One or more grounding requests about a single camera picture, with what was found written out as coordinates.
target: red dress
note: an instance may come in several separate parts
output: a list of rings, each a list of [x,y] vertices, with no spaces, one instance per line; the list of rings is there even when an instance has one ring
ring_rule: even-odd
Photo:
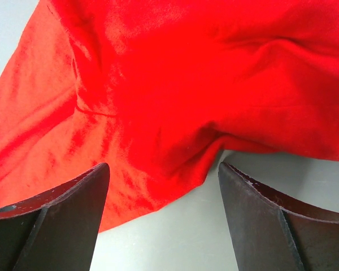
[[[0,78],[0,207],[105,161],[106,230],[221,148],[339,161],[339,1],[40,1]]]

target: red cloth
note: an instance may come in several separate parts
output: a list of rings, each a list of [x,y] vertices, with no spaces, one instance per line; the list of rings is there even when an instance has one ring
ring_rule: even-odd
[[[0,78],[0,207],[111,167],[101,230],[221,148],[339,161],[339,1],[41,1]]]

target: white surface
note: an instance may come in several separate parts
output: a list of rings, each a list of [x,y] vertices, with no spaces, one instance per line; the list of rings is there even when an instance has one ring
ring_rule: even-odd
[[[0,74],[36,2],[0,1]],[[223,159],[286,194],[339,212],[339,163],[230,152]],[[237,270],[216,166],[188,195],[101,233],[91,271]]]

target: red fabric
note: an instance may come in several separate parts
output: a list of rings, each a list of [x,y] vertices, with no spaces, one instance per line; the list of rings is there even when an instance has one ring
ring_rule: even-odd
[[[111,167],[101,230],[219,149],[339,161],[339,1],[41,1],[0,78],[0,207]]]

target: red garment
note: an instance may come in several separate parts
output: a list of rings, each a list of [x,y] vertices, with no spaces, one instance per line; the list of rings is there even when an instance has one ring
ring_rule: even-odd
[[[0,78],[0,207],[111,167],[101,230],[221,148],[339,161],[339,1],[41,1]]]

